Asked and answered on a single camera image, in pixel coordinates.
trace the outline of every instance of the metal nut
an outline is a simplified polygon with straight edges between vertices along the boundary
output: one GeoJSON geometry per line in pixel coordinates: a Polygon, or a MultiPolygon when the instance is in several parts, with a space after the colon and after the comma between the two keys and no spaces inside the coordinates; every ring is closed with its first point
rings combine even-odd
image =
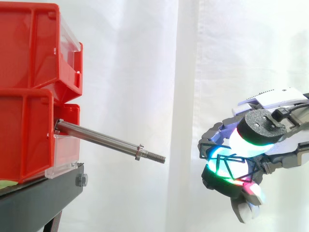
{"type": "Polygon", "coordinates": [[[88,184],[88,175],[87,174],[78,174],[76,177],[76,184],[79,187],[86,187],[88,184]]]}

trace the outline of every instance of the black metal stand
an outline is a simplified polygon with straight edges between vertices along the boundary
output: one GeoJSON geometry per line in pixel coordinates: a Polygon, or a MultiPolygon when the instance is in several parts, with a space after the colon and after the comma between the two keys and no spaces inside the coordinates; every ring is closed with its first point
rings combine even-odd
{"type": "Polygon", "coordinates": [[[42,178],[0,191],[1,232],[57,232],[62,209],[82,193],[76,177],[84,165],[54,179],[42,178]]]}

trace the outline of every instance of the threaded end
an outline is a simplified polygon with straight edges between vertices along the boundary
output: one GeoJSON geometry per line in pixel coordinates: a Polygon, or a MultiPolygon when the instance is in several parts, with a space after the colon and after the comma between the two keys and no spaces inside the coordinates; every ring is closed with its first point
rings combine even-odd
{"type": "Polygon", "coordinates": [[[165,157],[164,156],[160,156],[160,155],[157,155],[157,154],[152,153],[152,152],[147,153],[146,159],[153,160],[153,161],[156,161],[156,162],[159,162],[159,163],[165,163],[165,157]]]}

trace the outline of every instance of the red storage bin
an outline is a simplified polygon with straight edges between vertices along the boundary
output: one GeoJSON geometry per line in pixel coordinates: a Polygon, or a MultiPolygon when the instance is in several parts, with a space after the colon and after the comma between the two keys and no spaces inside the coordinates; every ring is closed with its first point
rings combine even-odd
{"type": "Polygon", "coordinates": [[[0,2],[0,88],[45,88],[55,103],[82,94],[83,46],[49,3],[0,2]]]}
{"type": "MultiPolygon", "coordinates": [[[[0,180],[23,183],[55,164],[78,160],[79,141],[60,143],[61,148],[74,149],[74,154],[56,154],[54,137],[54,117],[79,124],[78,105],[54,105],[53,94],[46,89],[0,89],[0,109],[0,180]]],[[[56,175],[66,171],[57,170],[56,175]]]]}

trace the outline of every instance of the metal rod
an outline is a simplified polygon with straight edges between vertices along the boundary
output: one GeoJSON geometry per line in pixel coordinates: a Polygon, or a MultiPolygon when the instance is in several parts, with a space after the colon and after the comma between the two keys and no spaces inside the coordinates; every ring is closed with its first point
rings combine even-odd
{"type": "Polygon", "coordinates": [[[141,157],[149,160],[154,160],[159,163],[165,162],[165,157],[157,155],[155,153],[144,150],[144,145],[134,145],[120,139],[110,137],[105,134],[98,133],[93,130],[89,130],[84,127],[77,126],[75,124],[65,122],[62,119],[57,120],[55,124],[55,130],[64,132],[76,138],[80,138],[107,148],[120,151],[122,153],[134,156],[136,160],[140,160],[141,157]]]}

